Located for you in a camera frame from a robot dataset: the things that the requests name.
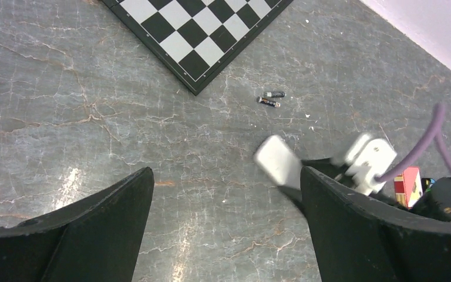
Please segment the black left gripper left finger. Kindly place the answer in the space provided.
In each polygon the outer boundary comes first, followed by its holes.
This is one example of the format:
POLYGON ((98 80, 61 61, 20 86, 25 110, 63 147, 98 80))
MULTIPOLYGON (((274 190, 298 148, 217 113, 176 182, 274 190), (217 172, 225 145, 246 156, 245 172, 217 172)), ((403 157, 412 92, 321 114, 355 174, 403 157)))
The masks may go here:
POLYGON ((131 281, 153 190, 145 167, 60 209, 0 227, 0 281, 131 281))

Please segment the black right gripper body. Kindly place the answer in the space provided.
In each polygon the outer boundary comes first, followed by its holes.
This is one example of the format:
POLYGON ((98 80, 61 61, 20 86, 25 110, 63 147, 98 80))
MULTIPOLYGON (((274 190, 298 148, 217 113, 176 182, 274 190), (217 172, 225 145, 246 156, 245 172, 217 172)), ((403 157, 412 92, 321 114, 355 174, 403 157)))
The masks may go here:
POLYGON ((305 208, 302 202, 302 193, 300 189, 300 175, 301 168, 304 166, 313 167, 346 187, 354 186, 352 177, 345 175, 348 168, 346 165, 336 166, 331 163, 330 158, 299 161, 299 163, 292 165, 288 169, 287 180, 284 180, 278 185, 278 190, 284 194, 302 214, 305 214, 305 208))

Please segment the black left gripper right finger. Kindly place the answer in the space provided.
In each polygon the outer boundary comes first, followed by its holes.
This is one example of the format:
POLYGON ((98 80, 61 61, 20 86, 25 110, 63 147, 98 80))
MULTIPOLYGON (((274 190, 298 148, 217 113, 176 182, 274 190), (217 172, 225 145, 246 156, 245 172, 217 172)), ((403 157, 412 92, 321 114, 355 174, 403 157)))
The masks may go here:
POLYGON ((312 167, 302 203, 323 281, 451 281, 451 223, 360 194, 312 167))

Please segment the white remote with dark buttons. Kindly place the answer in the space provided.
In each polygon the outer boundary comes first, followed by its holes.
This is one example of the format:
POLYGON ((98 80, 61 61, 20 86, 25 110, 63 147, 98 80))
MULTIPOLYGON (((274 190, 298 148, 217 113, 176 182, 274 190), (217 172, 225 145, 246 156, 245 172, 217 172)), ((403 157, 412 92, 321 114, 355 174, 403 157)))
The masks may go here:
POLYGON ((253 159, 276 186, 300 189, 302 161, 281 136, 267 137, 255 151, 253 159))

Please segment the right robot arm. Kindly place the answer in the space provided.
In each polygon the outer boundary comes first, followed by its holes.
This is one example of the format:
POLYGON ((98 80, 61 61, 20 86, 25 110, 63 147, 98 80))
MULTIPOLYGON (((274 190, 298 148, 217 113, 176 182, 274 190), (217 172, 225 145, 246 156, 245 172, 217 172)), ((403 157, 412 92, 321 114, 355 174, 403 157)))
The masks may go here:
MULTIPOLYGON (((344 171, 346 171, 348 166, 343 165, 341 167, 337 167, 334 164, 331 164, 329 158, 301 160, 301 163, 303 166, 313 167, 326 176, 333 178, 343 186, 355 190, 356 185, 352 180, 352 177, 344 176, 344 171)), ((431 178, 425 178, 421 180, 422 184, 426 184, 425 181, 427 180, 429 181, 428 184, 430 184, 429 188, 423 189, 423 196, 420 197, 412 208, 403 206, 394 197, 389 197, 382 191, 379 193, 371 193, 369 197, 400 210, 451 223, 451 177, 443 177, 436 182, 434 182, 431 178)), ((278 186, 277 188, 298 207, 304 216, 306 216, 304 205, 302 204, 300 188, 291 186, 278 186)))

